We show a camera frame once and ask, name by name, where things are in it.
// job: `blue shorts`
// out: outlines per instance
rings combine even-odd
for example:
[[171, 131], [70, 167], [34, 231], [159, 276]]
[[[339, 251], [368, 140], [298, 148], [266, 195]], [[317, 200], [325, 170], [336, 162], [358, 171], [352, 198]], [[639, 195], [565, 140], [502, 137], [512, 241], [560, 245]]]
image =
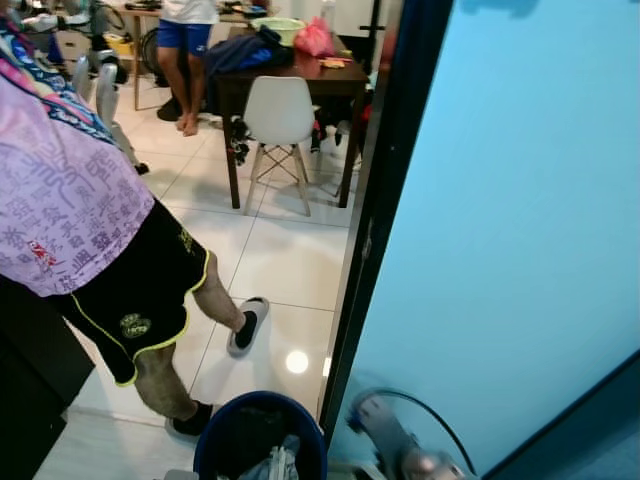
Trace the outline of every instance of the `blue shorts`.
[[194, 57], [202, 57], [207, 51], [211, 25], [201, 23], [176, 23], [160, 19], [158, 46], [186, 48]]

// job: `pink bag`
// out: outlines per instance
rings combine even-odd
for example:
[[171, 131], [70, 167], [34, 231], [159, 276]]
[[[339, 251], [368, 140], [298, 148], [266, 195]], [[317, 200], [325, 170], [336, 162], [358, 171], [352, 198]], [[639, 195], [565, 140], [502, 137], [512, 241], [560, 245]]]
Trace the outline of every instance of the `pink bag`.
[[314, 57], [326, 57], [335, 53], [327, 23], [318, 17], [313, 17], [311, 23], [298, 32], [293, 44], [298, 50]]

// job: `white tile floor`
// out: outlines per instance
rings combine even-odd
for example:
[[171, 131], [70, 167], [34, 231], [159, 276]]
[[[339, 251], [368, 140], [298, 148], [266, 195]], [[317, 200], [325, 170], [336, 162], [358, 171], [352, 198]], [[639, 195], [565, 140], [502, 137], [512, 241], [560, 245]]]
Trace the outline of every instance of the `white tile floor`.
[[[121, 90], [117, 120], [151, 168], [145, 182], [217, 254], [220, 276], [235, 301], [264, 295], [272, 302], [251, 353], [236, 361], [225, 353], [228, 331], [188, 298], [190, 327], [178, 342], [176, 369], [202, 401], [221, 403], [268, 389], [297, 399], [315, 415], [353, 202], [342, 210], [333, 197], [346, 142], [323, 157], [306, 152], [314, 182], [310, 218], [294, 185], [278, 172], [264, 178], [251, 215], [243, 216], [231, 208], [222, 132], [201, 122], [196, 137], [182, 137], [155, 116], [168, 95], [144, 82], [143, 110], [135, 112], [131, 88]], [[253, 150], [238, 171], [242, 200], [252, 159]], [[170, 468], [189, 467], [194, 446], [159, 428], [163, 419], [142, 404], [133, 387], [116, 387], [95, 347], [82, 341], [96, 369], [36, 478], [151, 480]]]

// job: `bare foot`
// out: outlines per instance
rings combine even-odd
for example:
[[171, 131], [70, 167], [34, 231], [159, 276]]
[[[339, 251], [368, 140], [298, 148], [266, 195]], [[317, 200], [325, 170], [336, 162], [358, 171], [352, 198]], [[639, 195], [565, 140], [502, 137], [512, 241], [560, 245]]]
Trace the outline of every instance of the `bare foot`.
[[187, 123], [182, 131], [182, 134], [185, 137], [191, 137], [192, 135], [197, 135], [198, 133], [198, 115], [190, 114], [187, 116]]
[[188, 113], [183, 113], [182, 115], [180, 115], [180, 117], [178, 118], [178, 121], [176, 122], [176, 128], [178, 129], [178, 131], [180, 132], [184, 131], [184, 128], [187, 126], [188, 118], [189, 118]]

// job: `blue bucket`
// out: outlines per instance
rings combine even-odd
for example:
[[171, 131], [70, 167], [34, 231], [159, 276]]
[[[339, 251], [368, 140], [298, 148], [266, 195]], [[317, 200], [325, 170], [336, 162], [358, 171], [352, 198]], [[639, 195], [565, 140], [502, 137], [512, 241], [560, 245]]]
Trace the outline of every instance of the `blue bucket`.
[[228, 415], [242, 408], [257, 408], [266, 412], [282, 412], [288, 434], [300, 438], [300, 451], [296, 455], [296, 469], [300, 480], [326, 480], [327, 450], [322, 432], [313, 417], [295, 400], [274, 392], [251, 392], [225, 404], [215, 415], [200, 436], [193, 471], [201, 480], [215, 479], [216, 451], [225, 441], [221, 427]]

